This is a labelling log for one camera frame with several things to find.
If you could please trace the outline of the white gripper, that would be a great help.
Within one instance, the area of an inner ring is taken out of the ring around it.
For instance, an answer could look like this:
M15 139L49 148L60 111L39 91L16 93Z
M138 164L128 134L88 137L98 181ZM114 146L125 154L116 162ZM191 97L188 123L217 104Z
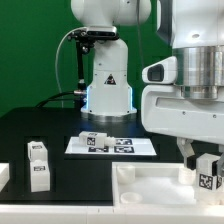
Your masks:
M147 85L141 98L141 121L147 132L178 137L184 166L195 170L192 140L224 145L224 87L216 100L193 100L183 98L177 86Z

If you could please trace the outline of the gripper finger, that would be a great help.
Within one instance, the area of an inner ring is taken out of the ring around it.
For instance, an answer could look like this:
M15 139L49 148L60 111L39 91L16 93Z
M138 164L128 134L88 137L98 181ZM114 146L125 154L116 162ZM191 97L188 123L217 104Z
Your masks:
M224 177L224 146L219 146L219 152L221 156L217 161L217 175Z

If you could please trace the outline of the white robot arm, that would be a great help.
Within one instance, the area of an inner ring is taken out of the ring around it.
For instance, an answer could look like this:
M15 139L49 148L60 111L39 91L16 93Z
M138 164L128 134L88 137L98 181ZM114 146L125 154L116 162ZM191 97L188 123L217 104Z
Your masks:
M83 25L81 49L95 51L83 115L133 113L127 46L116 28L140 24L155 11L157 34L172 54L142 71L143 127L176 137L185 166L195 170L201 165L192 141L217 144L222 155L213 166L224 176L224 0L71 0L71 9Z

